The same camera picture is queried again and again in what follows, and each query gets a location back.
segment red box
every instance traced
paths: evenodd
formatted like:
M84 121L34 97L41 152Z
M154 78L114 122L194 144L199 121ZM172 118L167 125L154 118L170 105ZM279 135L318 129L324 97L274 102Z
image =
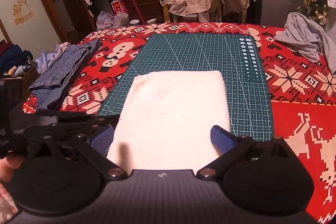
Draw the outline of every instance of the red box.
M114 15L127 14L127 9L122 0L114 0L111 2Z

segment green cutting mat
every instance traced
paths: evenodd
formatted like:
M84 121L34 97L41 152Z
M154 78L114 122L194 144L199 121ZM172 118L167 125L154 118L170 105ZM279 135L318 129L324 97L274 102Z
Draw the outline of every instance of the green cutting mat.
M99 114L121 113L135 76L165 70L219 70L226 86L231 133L249 135L256 141L268 141L274 135L258 48L253 37L244 35L152 35L110 92Z

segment red tablecloth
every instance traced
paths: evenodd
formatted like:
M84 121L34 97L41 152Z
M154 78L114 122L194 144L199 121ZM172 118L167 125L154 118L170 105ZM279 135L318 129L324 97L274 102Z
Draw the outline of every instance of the red tablecloth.
M60 110L97 113L127 66L152 34L204 32L251 34L256 40L271 95L274 130L286 139L313 178L315 191L307 208L320 223L336 214L336 78L323 57L312 64L274 41L281 28L231 23L180 23L131 26L96 31L84 39L102 40L70 88ZM23 105L34 113L36 98Z

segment black robotic device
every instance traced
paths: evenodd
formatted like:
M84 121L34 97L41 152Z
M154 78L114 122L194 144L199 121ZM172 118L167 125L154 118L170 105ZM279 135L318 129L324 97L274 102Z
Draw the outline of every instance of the black robotic device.
M281 137L254 142L214 126L212 141L225 153L196 176L134 170L128 177L90 146L119 116L24 114L29 122L13 129L6 113L20 88L19 80L0 80L0 156L26 155L8 188L20 211L9 223L317 223L305 213L312 179Z

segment blue denim jeans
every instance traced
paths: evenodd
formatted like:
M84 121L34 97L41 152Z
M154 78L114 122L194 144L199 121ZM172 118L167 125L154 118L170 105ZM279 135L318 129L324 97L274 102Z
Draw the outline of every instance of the blue denim jeans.
M29 87L31 93L37 97L37 110L58 108L71 80L100 47L98 39L81 45L70 45L60 54L47 70Z

